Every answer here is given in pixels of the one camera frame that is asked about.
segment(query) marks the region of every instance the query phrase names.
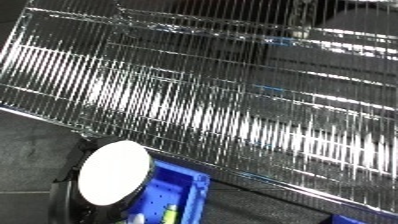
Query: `dark gray floor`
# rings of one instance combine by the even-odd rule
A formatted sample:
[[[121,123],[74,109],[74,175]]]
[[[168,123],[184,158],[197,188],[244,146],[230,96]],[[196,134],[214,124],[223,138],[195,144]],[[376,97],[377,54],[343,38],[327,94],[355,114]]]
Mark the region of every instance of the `dark gray floor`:
[[[79,136],[0,112],[0,220],[46,223],[48,190]],[[327,214],[213,182],[202,223],[319,223]]]

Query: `wire rack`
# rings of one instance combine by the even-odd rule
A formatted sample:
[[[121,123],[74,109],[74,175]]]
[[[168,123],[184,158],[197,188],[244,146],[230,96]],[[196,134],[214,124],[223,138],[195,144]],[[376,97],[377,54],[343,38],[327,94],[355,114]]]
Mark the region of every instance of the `wire rack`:
[[[397,5],[31,0],[0,103],[395,216]]]

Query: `metal wire shelf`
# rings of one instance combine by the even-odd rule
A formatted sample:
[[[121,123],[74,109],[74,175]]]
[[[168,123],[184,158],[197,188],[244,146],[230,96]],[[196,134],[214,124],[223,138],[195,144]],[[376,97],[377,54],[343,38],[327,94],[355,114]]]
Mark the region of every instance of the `metal wire shelf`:
[[[309,28],[32,0],[0,55],[0,103],[395,217],[398,14],[372,4]]]

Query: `small bottle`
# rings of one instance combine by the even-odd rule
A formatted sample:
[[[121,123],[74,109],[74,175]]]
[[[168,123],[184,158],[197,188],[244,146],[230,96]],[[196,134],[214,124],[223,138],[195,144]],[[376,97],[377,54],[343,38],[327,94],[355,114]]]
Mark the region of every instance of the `small bottle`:
[[[145,216],[142,213],[129,217],[128,224],[145,224]]]
[[[166,211],[163,214],[162,224],[176,224],[177,216],[177,205],[167,205]]]

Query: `blue object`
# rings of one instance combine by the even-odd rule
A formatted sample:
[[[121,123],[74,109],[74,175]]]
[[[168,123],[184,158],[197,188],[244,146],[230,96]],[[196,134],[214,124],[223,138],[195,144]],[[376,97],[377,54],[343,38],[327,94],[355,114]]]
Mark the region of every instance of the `blue object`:
[[[130,214],[145,215],[145,224],[159,224],[167,205],[178,206],[181,224],[198,224],[210,184],[204,173],[155,161],[155,174]]]
[[[364,222],[350,219],[342,215],[333,215],[332,224],[365,224]]]

